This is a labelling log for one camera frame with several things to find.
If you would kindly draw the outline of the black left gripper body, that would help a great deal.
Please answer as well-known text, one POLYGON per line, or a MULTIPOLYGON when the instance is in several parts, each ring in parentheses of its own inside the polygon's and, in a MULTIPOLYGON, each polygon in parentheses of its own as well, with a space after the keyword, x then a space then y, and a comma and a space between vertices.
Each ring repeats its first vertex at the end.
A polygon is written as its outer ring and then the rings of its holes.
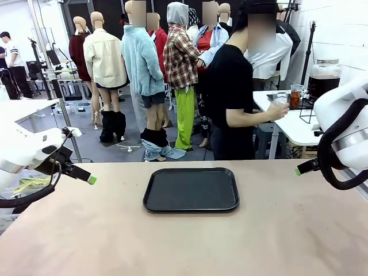
POLYGON ((69 174, 74 167, 74 164, 70 159, 71 155, 72 150, 62 146, 47 157, 46 160, 42 161, 39 166, 34 168, 34 170, 45 175, 52 175, 58 172, 59 166, 61 166, 62 174, 69 174))

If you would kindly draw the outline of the person's right hand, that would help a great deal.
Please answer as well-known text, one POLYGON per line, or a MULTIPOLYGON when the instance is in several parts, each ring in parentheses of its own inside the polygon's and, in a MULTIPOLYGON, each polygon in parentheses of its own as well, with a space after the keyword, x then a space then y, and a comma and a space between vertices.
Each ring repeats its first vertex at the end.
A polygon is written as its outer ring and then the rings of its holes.
POLYGON ((288 111, 288 103, 272 102, 266 113, 270 121, 275 121, 283 118, 288 111))

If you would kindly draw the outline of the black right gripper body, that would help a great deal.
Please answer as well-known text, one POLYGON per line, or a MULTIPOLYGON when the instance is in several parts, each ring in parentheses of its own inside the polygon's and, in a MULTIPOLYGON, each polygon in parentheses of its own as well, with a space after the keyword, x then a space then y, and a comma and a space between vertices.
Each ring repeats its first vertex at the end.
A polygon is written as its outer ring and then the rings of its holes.
POLYGON ((337 157, 333 157, 330 160, 330 165, 332 168, 336 170, 344 170, 347 169, 347 166, 345 166, 337 157))

